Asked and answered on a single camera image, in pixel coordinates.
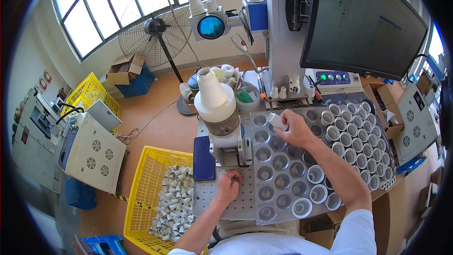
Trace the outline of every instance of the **monitor screen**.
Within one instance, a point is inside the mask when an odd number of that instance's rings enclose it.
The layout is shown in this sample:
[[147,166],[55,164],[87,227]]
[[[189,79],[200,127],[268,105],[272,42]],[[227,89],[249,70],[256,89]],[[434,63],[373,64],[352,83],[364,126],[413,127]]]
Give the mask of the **monitor screen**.
[[302,68],[400,80],[427,25],[405,0],[310,0]]

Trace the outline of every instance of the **wall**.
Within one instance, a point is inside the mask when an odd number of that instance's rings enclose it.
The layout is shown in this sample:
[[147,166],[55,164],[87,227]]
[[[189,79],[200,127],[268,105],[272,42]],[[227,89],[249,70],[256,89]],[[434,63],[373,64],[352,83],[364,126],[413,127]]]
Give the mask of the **wall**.
[[15,110],[19,107],[20,101],[24,99],[28,89],[39,85],[39,77],[42,76],[44,78],[44,70],[49,72],[52,81],[50,83],[47,82],[46,90],[41,86],[39,87],[49,102],[55,100],[58,90],[66,85],[42,45],[35,26],[35,19],[34,14],[32,14],[28,22],[26,22],[17,45],[11,69],[7,101],[9,144],[11,144],[11,136],[13,134],[12,124],[15,123]]
[[[241,2],[242,0],[217,0],[217,3],[223,5],[225,9],[238,9],[241,6]],[[98,77],[102,76],[108,70],[111,63],[122,55],[118,39],[116,38],[80,63],[69,46],[70,44],[66,40],[65,35],[63,35],[63,31],[54,13],[52,1],[41,0],[37,9],[37,25],[41,26],[38,29],[45,30],[42,40],[46,46],[46,51],[70,86],[76,86],[78,82],[91,72],[94,72]],[[189,41],[200,60],[240,55],[241,52],[230,41],[230,37],[235,33],[239,33],[243,38],[246,38],[244,29],[237,27],[232,29],[231,33],[227,36],[214,41],[203,40],[196,42],[192,36]],[[264,53],[263,36],[256,34],[254,35],[254,39],[254,45],[249,47],[250,53]],[[195,61],[194,58],[190,57],[193,54],[188,46],[183,49],[183,52],[186,54],[180,53],[174,59],[176,65]],[[167,67],[170,67],[169,63],[153,68],[153,71]]]

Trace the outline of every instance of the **hand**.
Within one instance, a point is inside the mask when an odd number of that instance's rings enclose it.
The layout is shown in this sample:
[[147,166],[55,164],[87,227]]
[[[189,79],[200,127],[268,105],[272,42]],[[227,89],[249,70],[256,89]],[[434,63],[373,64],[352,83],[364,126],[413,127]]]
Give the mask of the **hand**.
[[280,114],[282,123],[289,122],[289,130],[283,131],[278,127],[274,127],[275,133],[286,143],[307,149],[313,143],[316,137],[311,132],[310,128],[302,116],[297,115],[294,111],[284,110]]
[[239,184],[242,183],[242,174],[232,169],[219,177],[217,195],[214,200],[222,204],[225,208],[237,198],[239,193]]

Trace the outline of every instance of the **blue lens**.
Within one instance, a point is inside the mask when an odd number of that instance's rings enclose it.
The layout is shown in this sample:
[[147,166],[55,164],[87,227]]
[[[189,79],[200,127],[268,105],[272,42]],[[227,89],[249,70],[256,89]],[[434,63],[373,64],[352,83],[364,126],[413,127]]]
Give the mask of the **blue lens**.
[[198,32],[207,39],[220,37],[224,30],[225,26],[222,20],[214,16],[205,17],[198,24]]

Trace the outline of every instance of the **white shirt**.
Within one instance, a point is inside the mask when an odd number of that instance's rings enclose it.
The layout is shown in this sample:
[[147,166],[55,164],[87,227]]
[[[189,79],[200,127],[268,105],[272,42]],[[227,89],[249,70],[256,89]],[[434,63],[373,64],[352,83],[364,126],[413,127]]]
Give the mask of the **white shirt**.
[[[343,219],[330,250],[291,235],[256,232],[222,240],[209,255],[375,255],[376,252],[373,214],[361,209]],[[168,255],[195,255],[195,252],[173,249]]]

